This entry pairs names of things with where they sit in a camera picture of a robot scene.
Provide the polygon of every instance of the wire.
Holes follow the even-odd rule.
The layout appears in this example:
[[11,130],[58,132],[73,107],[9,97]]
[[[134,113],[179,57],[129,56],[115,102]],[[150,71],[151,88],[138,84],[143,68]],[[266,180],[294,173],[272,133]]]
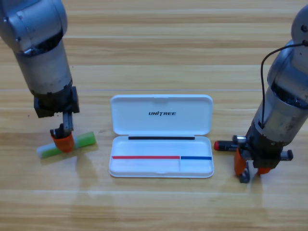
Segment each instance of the wire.
[[262,63],[261,63],[261,84],[262,84],[262,97],[263,97],[263,101],[262,101],[262,121],[261,121],[261,128],[264,128],[264,110],[265,110],[265,90],[264,90],[264,79],[263,79],[263,66],[265,61],[267,60],[267,58],[269,58],[272,54],[282,51],[284,49],[290,48],[290,47],[300,47],[300,46],[307,46],[307,42],[304,40],[302,43],[297,43],[297,44],[292,44],[292,45],[287,45],[284,47],[281,47],[277,50],[272,51],[271,53],[269,53],[267,56],[265,56],[265,58],[263,59]]

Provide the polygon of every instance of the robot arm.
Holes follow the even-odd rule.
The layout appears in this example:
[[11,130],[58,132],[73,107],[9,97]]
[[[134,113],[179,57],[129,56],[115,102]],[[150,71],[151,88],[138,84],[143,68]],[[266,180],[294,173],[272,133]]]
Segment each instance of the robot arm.
[[63,124],[51,130],[56,145],[73,142],[72,113],[79,112],[62,41],[66,30],[61,0],[0,0],[0,36],[14,52],[38,117],[63,113]]
[[292,151],[283,148],[308,118],[308,5],[296,16],[291,34],[287,45],[298,46],[282,50],[269,70],[264,124],[261,103],[246,136],[233,137],[238,147],[234,169],[242,182],[249,181],[242,178],[247,176],[247,160],[253,160],[258,174],[268,173],[282,160],[292,160]]

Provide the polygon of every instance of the white box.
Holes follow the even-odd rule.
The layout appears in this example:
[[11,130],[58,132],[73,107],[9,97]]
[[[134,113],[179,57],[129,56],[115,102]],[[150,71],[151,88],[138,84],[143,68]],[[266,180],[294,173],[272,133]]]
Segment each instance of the white box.
[[213,100],[207,95],[117,95],[109,172],[114,177],[208,178],[214,174]]

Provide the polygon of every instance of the black marker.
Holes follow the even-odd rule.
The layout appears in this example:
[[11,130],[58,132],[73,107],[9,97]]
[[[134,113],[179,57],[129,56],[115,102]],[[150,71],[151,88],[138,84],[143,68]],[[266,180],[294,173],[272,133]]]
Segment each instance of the black marker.
[[216,151],[235,152],[238,146],[232,141],[216,141],[214,149]]

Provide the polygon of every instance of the box lid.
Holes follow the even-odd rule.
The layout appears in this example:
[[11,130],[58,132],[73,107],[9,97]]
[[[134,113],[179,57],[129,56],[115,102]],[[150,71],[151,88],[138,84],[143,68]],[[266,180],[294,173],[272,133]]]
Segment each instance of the box lid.
[[205,135],[211,130],[213,100],[208,95],[117,95],[111,112],[119,135]]

